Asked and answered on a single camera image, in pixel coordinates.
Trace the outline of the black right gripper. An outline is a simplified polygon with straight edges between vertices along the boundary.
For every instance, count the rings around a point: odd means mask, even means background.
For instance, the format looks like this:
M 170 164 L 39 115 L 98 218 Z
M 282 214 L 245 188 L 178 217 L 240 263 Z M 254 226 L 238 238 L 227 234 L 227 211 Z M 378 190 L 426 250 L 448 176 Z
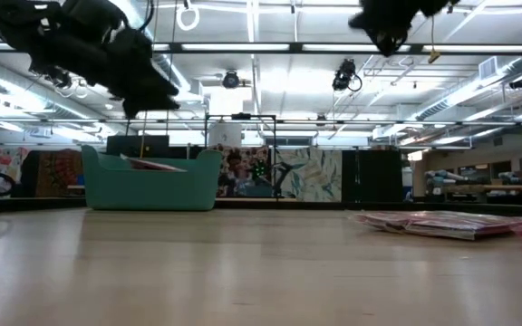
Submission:
M 384 57 L 390 57 L 407 41 L 411 20 L 418 12 L 432 17 L 458 3 L 459 0 L 361 0 L 362 12 L 352 15 L 348 25 L 372 32 L 373 44 Z

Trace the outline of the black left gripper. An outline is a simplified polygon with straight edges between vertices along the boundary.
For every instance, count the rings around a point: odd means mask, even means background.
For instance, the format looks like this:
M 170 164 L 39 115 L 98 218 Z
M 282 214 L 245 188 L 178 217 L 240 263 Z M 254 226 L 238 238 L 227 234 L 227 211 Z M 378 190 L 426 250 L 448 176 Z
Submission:
M 177 96 L 179 89 L 153 64 L 152 42 L 143 32 L 124 27 L 104 45 L 104 50 L 112 68 L 108 88 L 124 99 L 122 107 L 128 120 L 141 111 L 180 108 L 170 98 Z

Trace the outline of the round black ceiling fixture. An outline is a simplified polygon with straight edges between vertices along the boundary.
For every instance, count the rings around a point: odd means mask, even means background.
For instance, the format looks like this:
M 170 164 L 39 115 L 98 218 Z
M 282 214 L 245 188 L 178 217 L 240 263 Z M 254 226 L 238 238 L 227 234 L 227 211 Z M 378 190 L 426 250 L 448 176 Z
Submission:
M 237 71 L 227 71 L 222 80 L 225 89 L 236 89 L 241 85 Z

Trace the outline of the white cylinder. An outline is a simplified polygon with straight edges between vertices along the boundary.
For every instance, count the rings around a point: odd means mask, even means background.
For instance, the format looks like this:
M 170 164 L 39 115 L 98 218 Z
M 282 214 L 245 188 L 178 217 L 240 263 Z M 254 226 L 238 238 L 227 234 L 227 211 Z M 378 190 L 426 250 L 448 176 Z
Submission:
M 208 127 L 208 145 L 240 147 L 242 145 L 242 125 L 229 122 L 211 123 Z

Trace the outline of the teal plastic basket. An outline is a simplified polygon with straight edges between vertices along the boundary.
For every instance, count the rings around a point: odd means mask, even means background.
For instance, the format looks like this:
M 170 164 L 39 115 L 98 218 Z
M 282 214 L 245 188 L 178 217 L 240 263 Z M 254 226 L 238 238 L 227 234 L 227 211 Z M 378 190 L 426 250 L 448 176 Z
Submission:
M 209 175 L 212 160 L 201 152 L 195 159 L 155 158 L 155 163 L 186 172 L 139 170 L 117 156 L 82 147 L 87 206 L 95 210 L 208 211 L 216 201 Z

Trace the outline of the colourful floral divider panel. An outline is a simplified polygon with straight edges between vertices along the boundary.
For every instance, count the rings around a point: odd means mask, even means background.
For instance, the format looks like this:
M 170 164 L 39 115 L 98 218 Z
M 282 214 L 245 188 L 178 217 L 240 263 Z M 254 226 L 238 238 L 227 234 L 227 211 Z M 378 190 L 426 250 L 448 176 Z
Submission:
M 270 149 L 216 145 L 222 153 L 217 197 L 272 197 Z

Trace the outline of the red patterned divider panel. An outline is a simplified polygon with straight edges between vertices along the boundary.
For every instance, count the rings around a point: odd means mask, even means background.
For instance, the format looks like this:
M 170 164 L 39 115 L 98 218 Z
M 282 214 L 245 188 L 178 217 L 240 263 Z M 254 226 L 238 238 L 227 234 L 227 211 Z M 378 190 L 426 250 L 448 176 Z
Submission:
M 82 154 L 73 149 L 42 151 L 39 154 L 36 197 L 71 197 L 69 186 L 78 186 L 83 175 Z

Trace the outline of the black cabinet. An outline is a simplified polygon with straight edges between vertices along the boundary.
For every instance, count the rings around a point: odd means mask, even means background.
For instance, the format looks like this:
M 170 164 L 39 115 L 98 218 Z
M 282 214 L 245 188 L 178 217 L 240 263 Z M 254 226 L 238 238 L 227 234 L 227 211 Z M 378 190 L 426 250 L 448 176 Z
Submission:
M 343 203 L 403 201 L 401 154 L 398 150 L 344 150 Z

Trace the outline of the leaf print divider panel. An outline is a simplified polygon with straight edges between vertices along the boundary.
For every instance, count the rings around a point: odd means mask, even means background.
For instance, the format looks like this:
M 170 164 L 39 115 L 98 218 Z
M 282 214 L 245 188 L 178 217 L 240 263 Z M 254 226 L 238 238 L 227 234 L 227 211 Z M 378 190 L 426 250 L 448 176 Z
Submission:
M 283 197 L 300 202 L 340 202 L 342 200 L 341 150 L 279 149 L 276 162 L 290 167 L 281 184 Z

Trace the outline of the floral pink divider panel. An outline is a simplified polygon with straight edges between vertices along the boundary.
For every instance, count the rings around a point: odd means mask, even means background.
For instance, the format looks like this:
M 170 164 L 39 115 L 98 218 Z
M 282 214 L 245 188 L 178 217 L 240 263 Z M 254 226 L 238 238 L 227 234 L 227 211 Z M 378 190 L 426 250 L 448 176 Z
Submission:
M 0 148 L 0 173 L 11 177 L 16 184 L 22 175 L 22 165 L 29 150 L 26 148 Z M 10 184 L 0 177 L 0 192 L 10 190 Z

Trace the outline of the wooden work table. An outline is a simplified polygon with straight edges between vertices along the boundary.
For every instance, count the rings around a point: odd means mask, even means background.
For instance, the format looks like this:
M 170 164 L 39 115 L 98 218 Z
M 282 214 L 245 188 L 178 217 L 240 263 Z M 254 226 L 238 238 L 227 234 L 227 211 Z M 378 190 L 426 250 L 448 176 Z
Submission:
M 425 178 L 426 195 L 437 200 L 522 205 L 522 170 L 501 172 L 494 178 L 430 170 Z

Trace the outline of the black overhead frame bar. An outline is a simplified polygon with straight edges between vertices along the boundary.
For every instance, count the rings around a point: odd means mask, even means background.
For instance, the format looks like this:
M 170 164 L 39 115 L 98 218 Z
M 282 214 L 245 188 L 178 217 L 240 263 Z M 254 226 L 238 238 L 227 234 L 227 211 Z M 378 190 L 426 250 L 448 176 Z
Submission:
M 422 55 L 522 55 L 522 44 L 404 44 L 397 53 Z M 155 43 L 155 53 L 379 54 L 369 43 Z

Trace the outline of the black gantry frame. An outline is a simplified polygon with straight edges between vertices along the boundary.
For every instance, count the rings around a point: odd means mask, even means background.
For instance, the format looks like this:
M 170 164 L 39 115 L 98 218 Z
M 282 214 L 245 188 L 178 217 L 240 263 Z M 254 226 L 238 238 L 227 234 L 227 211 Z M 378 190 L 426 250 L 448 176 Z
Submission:
M 212 160 L 212 166 L 208 169 L 209 175 L 213 179 L 213 184 L 216 186 L 216 195 L 218 189 L 218 175 L 220 172 L 220 165 L 222 161 L 222 153 L 213 149 L 208 145 L 208 127 L 211 123 L 229 122 L 242 125 L 242 145 L 239 148 L 253 148 L 267 146 L 270 149 L 270 165 L 273 185 L 272 197 L 217 197 L 218 199 L 245 199 L 252 200 L 254 198 L 262 199 L 276 199 L 278 191 L 276 190 L 275 166 L 276 162 L 276 147 L 268 145 L 265 141 L 265 134 L 261 130 L 264 124 L 270 125 L 272 131 L 276 131 L 276 116 L 274 115 L 256 115 L 250 113 L 233 113 L 233 114 L 210 114 L 207 113 L 204 118 L 204 148 L 201 155 Z

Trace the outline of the silver air duct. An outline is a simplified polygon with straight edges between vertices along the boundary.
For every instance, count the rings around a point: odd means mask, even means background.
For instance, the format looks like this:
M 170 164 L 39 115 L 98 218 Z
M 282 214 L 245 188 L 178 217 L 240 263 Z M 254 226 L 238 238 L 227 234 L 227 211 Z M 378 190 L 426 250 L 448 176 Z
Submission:
M 478 72 L 420 105 L 407 120 L 422 121 L 476 97 L 500 84 L 522 76 L 522 56 L 491 56 L 478 65 Z

